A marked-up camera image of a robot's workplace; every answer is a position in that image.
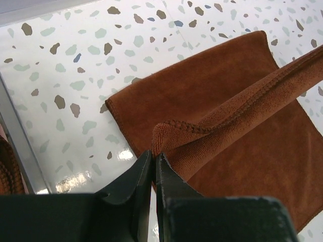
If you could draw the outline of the brown microfibre towel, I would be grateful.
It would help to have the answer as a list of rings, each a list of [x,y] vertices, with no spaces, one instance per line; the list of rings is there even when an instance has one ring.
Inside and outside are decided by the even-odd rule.
[[[21,171],[10,144],[1,137],[1,195],[25,194]]]

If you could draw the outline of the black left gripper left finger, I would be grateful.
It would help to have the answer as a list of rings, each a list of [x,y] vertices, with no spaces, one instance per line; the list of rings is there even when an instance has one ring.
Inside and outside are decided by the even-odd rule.
[[[1,241],[147,241],[152,154],[96,193],[1,196]]]

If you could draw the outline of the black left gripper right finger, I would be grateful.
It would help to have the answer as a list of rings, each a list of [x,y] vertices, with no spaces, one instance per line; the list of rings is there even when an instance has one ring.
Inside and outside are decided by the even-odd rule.
[[[207,198],[156,158],[160,241],[297,241],[285,206],[272,197]]]

